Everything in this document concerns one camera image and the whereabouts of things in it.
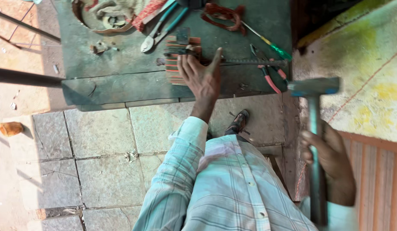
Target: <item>yellow painted wall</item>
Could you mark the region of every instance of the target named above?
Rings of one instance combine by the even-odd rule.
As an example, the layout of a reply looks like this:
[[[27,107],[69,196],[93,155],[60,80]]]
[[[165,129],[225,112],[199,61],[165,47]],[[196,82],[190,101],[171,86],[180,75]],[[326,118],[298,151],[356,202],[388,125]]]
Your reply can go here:
[[[341,92],[321,103],[326,121],[342,107],[335,129],[397,142],[397,0],[296,51],[293,72],[295,80],[342,77]]]

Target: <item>plaid shirt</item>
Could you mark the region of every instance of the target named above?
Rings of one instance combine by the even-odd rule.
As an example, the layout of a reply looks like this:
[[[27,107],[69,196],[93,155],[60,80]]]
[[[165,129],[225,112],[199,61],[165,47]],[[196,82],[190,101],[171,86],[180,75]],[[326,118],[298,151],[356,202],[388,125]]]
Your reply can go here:
[[[296,207],[253,145],[236,135],[206,142],[207,129],[191,116],[170,135],[173,146],[152,179],[133,230],[317,230],[308,218],[309,199]],[[352,207],[328,202],[328,208],[329,226],[323,230],[357,230]]]

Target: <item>hammer head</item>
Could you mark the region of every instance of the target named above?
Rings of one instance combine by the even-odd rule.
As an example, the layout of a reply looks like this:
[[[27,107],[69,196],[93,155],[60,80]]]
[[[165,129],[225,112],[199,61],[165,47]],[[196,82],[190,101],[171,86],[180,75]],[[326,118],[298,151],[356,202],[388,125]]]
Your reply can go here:
[[[293,97],[320,96],[335,94],[340,89],[340,77],[312,78],[288,84]]]

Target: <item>pliers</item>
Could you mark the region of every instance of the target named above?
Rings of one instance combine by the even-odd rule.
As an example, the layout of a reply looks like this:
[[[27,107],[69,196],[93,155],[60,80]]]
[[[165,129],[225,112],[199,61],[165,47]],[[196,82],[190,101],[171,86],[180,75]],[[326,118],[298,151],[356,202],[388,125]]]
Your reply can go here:
[[[268,60],[268,58],[265,56],[265,54],[262,51],[258,50],[253,44],[250,44],[250,49],[251,49],[251,52],[253,53],[253,55],[255,55],[257,57],[257,59]],[[267,80],[268,84],[273,88],[273,90],[275,92],[277,92],[278,94],[281,94],[280,89],[278,89],[278,87],[276,87],[275,84],[273,83],[273,81],[271,80],[268,68],[263,65],[258,65],[257,67],[261,69],[265,80]],[[283,70],[281,70],[277,67],[273,67],[273,68],[283,78],[284,81],[287,81],[287,75],[283,72]]]

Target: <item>green metal workbench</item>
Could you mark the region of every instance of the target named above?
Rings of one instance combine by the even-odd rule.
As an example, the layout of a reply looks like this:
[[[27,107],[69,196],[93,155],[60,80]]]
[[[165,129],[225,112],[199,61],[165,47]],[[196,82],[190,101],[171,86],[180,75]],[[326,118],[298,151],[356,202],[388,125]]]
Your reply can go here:
[[[239,4],[245,5],[243,20],[291,53],[289,0],[219,0],[215,3],[232,9]],[[68,105],[76,105],[82,111],[95,111],[194,101],[187,86],[168,83],[165,66],[155,63],[157,58],[164,57],[165,41],[161,41],[150,54],[140,52],[140,45],[153,29],[154,21],[146,25],[143,33],[132,28],[123,33],[97,34],[76,20],[71,0],[57,1],[57,9],[66,71],[62,87]],[[181,10],[181,7],[176,8],[167,23],[172,22]],[[212,59],[221,46],[226,58],[251,58],[249,45],[254,44],[267,57],[280,59],[250,30],[247,29],[247,35],[243,36],[239,31],[221,29],[203,21],[201,13],[190,10],[178,26],[189,27],[192,37],[201,37],[203,57]],[[114,42],[119,51],[110,49],[101,55],[92,53],[90,45],[99,40],[108,44]],[[220,69],[221,98],[275,93],[255,65],[223,65]],[[288,67],[283,70],[288,75]],[[285,91],[281,77],[272,70],[270,74],[276,86]],[[248,87],[241,89],[241,83]]]

